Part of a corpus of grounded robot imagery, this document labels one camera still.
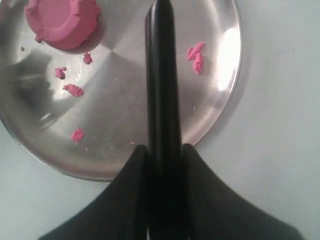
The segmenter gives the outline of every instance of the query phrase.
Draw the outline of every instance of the stainless steel plate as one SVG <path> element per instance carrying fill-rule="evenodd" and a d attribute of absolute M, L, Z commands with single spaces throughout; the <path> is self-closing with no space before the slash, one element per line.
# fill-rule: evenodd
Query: stainless steel plate
<path fill-rule="evenodd" d="M 72 52 L 34 41 L 25 0 L 0 0 L 0 113 L 31 154 L 64 174 L 111 180 L 135 145 L 147 143 L 144 20 L 153 0 L 97 0 L 99 28 Z M 196 144 L 211 128 L 235 86 L 242 55 L 234 0 L 172 0 L 175 9 L 183 141 Z M 186 52 L 206 42 L 204 72 Z M 91 52 L 93 63 L 83 63 Z M 67 67 L 66 79 L 55 67 Z M 84 89 L 75 98 L 65 84 Z M 85 137 L 70 140 L 81 127 Z"/>

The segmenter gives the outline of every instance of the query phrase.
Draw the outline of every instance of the light blue surface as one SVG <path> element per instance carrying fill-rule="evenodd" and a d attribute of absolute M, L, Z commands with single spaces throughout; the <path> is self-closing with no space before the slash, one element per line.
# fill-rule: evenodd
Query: light blue surface
<path fill-rule="evenodd" d="M 244 58 L 235 94 L 197 146 L 236 192 L 320 239 L 320 2 L 239 0 Z M 106 183 L 64 176 L 0 126 L 0 239 L 35 240 Z"/>

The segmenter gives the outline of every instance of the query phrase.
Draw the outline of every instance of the metal plate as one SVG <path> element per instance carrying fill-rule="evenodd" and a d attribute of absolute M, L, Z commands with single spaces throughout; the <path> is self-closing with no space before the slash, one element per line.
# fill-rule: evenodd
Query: metal plate
<path fill-rule="evenodd" d="M 34 41 L 25 0 L 0 0 L 0 113 L 31 154 L 64 174 L 112 180 L 135 145 L 146 144 L 144 20 L 153 0 L 97 0 L 99 28 L 79 49 L 64 52 Z M 242 38 L 233 0 L 172 0 L 175 9 L 183 142 L 196 144 L 228 102 L 238 76 Z M 186 52 L 206 42 L 204 72 Z M 93 63 L 83 63 L 91 52 Z M 66 79 L 55 67 L 67 67 Z M 74 98 L 64 84 L 84 89 Z M 81 127 L 85 137 L 70 140 Z"/>

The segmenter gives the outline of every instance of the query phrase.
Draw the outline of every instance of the round metal tray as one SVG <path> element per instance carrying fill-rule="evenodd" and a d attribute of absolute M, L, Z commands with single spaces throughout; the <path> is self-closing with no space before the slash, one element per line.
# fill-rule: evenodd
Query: round metal tray
<path fill-rule="evenodd" d="M 65 52 L 35 42 L 24 18 L 25 0 L 0 0 L 0 114 L 32 155 L 77 178 L 108 181 L 135 145 L 146 144 L 145 16 L 153 0 L 97 0 L 102 15 L 93 36 Z M 233 0 L 172 0 L 175 10 L 180 117 L 184 143 L 212 127 L 235 87 L 242 56 L 240 18 Z M 186 61 L 203 49 L 204 71 Z M 83 63 L 89 51 L 91 65 Z M 67 67 L 66 79 L 55 77 Z M 84 96 L 62 90 L 75 84 Z M 81 127 L 84 138 L 70 140 Z"/>

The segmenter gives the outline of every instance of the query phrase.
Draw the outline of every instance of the pink dough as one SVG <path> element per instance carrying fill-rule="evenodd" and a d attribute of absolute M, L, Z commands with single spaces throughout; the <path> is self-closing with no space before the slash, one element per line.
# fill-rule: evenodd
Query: pink dough
<path fill-rule="evenodd" d="M 77 130 L 75 130 L 70 139 L 75 141 L 76 143 L 78 143 L 83 137 L 85 136 L 84 132 L 82 131 L 82 129 L 79 127 Z"/>
<path fill-rule="evenodd" d="M 74 97 L 81 97 L 84 94 L 84 91 L 81 89 L 81 87 L 73 84 L 64 85 L 63 90 L 68 91 Z"/>
<path fill-rule="evenodd" d="M 67 71 L 66 67 L 56 67 L 54 69 L 55 71 L 55 77 L 58 79 L 65 79 L 66 78 L 66 74 L 64 73 L 64 71 Z"/>
<path fill-rule="evenodd" d="M 201 74 L 204 68 L 204 58 L 202 57 L 202 53 L 199 52 L 194 59 L 193 66 L 194 72 L 196 74 Z"/>
<path fill-rule="evenodd" d="M 92 58 L 91 58 L 91 54 L 90 53 L 85 53 L 83 56 L 83 62 L 87 65 L 91 64 L 93 62 Z"/>
<path fill-rule="evenodd" d="M 189 60 L 194 60 L 196 58 L 196 55 L 198 53 L 201 53 L 202 48 L 205 46 L 205 43 L 203 41 L 197 43 L 194 47 L 191 47 L 188 49 L 186 53 L 186 59 Z"/>
<path fill-rule="evenodd" d="M 54 48 L 77 48 L 97 27 L 96 0 L 29 0 L 24 14 L 35 40 Z"/>

